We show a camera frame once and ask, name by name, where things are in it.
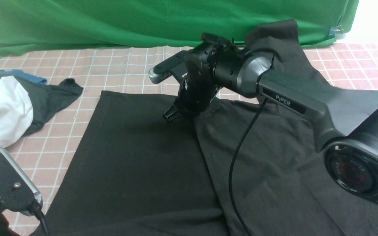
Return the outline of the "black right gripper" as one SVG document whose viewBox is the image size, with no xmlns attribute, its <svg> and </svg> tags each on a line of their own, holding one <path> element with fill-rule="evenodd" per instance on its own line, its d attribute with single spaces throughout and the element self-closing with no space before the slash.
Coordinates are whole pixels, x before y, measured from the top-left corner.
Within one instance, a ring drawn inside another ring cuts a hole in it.
<svg viewBox="0 0 378 236">
<path fill-rule="evenodd" d="M 203 41 L 184 53 L 183 65 L 170 69 L 179 82 L 177 98 L 163 113 L 166 121 L 194 118 L 204 112 L 221 89 L 214 78 L 214 68 L 219 53 L 236 49 L 234 40 L 211 33 L 201 35 Z"/>
</svg>

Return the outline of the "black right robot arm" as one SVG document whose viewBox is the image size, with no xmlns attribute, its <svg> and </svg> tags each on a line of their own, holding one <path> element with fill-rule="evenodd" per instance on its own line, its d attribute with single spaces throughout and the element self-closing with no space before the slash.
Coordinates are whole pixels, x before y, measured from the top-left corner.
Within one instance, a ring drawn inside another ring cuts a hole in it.
<svg viewBox="0 0 378 236">
<path fill-rule="evenodd" d="M 195 117 L 225 87 L 246 98 L 264 96 L 312 124 L 315 150 L 345 191 L 378 205 L 378 91 L 351 90 L 280 72 L 274 61 L 210 33 L 150 70 L 159 83 L 173 76 L 180 87 L 167 121 Z"/>
</svg>

